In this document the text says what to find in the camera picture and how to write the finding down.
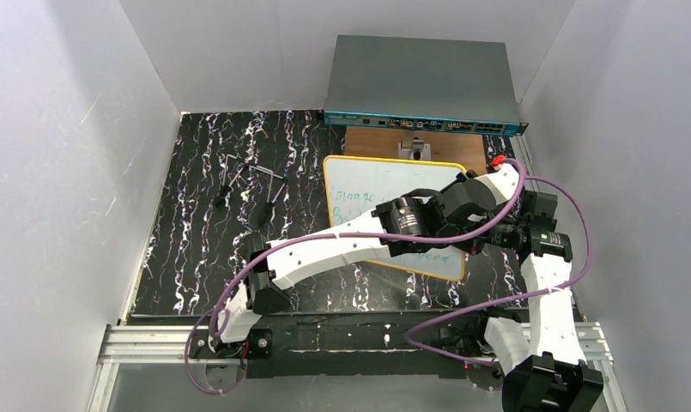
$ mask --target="white wall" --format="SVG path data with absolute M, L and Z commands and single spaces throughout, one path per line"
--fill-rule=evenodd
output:
M 0 0 L 0 411 L 85 408 L 178 122 L 117 2 Z
M 628 407 L 691 411 L 691 0 L 578 0 L 521 109 L 536 171 L 587 210 L 579 303 Z
M 324 104 L 338 34 L 505 42 L 521 99 L 574 0 L 121 0 L 180 111 Z

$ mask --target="marble tabletop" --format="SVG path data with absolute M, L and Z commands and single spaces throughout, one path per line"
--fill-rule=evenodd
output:
M 198 315 L 265 241 L 329 226 L 322 161 L 342 154 L 345 128 L 316 111 L 184 115 L 131 309 L 132 318 Z M 513 157 L 507 138 L 484 137 L 487 159 Z M 244 171 L 215 207 L 227 155 L 288 179 L 271 217 L 260 225 L 269 177 Z M 233 177 L 228 174 L 227 180 Z M 525 291 L 512 251 L 488 246 L 468 256 L 460 282 L 377 264 L 329 270 L 290 291 L 291 312 L 402 312 L 456 308 Z

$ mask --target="whiteboard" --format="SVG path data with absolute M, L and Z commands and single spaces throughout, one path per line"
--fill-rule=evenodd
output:
M 323 162 L 330 225 L 351 221 L 414 189 L 441 190 L 466 170 L 456 163 L 327 156 Z M 464 277 L 464 253 L 454 247 L 373 261 L 448 281 Z

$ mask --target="yellow frame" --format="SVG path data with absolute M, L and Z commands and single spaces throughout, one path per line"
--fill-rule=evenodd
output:
M 328 219 L 330 220 L 330 226 L 332 227 L 332 213 L 330 211 L 330 185 L 327 181 L 327 160 L 329 159 L 347 159 L 347 160 L 352 160 L 352 161 L 378 161 L 378 162 L 390 162 L 390 163 L 412 163 L 416 165 L 428 165 L 428 166 L 449 166 L 449 167 L 458 167 L 459 170 L 461 170 L 462 173 L 466 173 L 466 167 L 459 165 L 458 163 L 447 163 L 447 162 L 442 162 L 442 161 L 406 161 L 405 159 L 381 159 L 378 157 L 358 157 L 358 156 L 347 156 L 347 155 L 341 155 L 341 154 L 330 154 L 328 156 L 325 156 L 323 159 L 323 175 L 324 175 L 324 195 L 327 200 L 327 215 Z M 385 266 L 387 268 L 393 268 L 393 269 L 400 269 L 400 270 L 406 270 L 408 272 L 413 272 L 417 273 L 419 275 L 425 275 L 425 276 L 431 276 L 431 277 L 436 277 L 438 279 L 442 279 L 445 281 L 449 282 L 458 282 L 464 279 L 464 273 L 466 273 L 466 254 L 462 251 L 461 252 L 461 275 L 459 276 L 458 279 L 452 279 L 448 277 L 443 277 L 440 275 L 435 275 L 433 273 L 428 273 L 428 272 L 421 272 L 420 270 L 412 270 L 411 268 L 404 268 L 403 266 L 396 266 L 395 264 L 384 264 L 383 262 L 378 262 L 375 260 L 367 260 L 366 262 L 369 262 L 371 264 L 379 264 L 381 266 Z

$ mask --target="red cap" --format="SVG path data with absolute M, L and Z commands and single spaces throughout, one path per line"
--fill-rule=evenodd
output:
M 491 163 L 489 163 L 489 165 L 491 167 L 497 167 L 497 166 L 502 164 L 504 159 L 506 159 L 506 156 L 504 156 L 503 154 L 500 154 L 499 156 L 495 157 L 494 160 Z

